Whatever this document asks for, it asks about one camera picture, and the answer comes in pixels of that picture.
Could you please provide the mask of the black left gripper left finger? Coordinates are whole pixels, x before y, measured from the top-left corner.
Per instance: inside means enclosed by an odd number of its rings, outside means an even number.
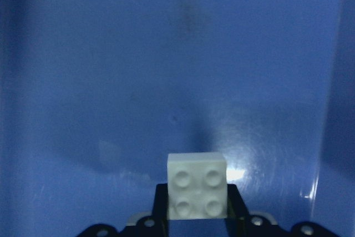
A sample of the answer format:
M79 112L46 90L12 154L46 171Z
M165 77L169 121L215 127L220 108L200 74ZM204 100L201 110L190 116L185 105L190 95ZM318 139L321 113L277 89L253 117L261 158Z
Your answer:
M151 216L154 221L154 228L158 231L158 236L169 236L168 222L168 185L158 184L155 188L155 196Z

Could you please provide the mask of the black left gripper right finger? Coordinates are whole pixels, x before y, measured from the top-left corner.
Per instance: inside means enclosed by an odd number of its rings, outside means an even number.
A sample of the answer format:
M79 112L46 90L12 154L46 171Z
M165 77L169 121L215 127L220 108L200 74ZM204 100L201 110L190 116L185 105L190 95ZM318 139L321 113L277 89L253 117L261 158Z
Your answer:
M249 211L235 184L227 185L227 218L224 220L228 236L246 236Z

